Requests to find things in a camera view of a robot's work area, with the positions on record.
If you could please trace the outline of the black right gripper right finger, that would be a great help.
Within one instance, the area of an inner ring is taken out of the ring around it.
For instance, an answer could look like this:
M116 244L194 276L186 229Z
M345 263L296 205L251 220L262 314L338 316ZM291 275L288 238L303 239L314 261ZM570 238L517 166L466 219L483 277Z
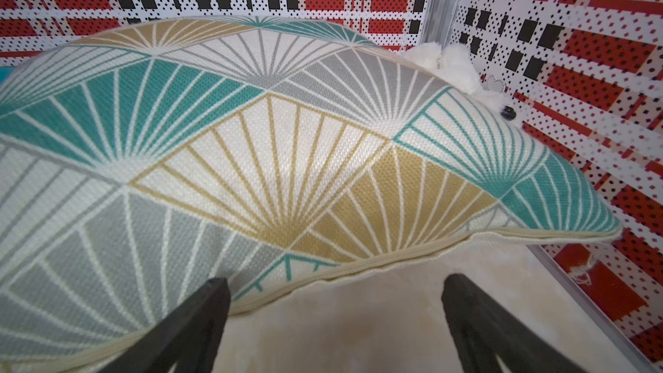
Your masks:
M447 276L441 296L464 372L582 372L476 283Z

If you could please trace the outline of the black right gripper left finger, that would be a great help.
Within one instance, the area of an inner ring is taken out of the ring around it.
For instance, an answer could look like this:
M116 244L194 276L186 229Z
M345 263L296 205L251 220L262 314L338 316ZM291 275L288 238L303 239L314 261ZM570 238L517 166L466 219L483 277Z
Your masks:
M210 372L231 304L224 278L203 284L103 372Z

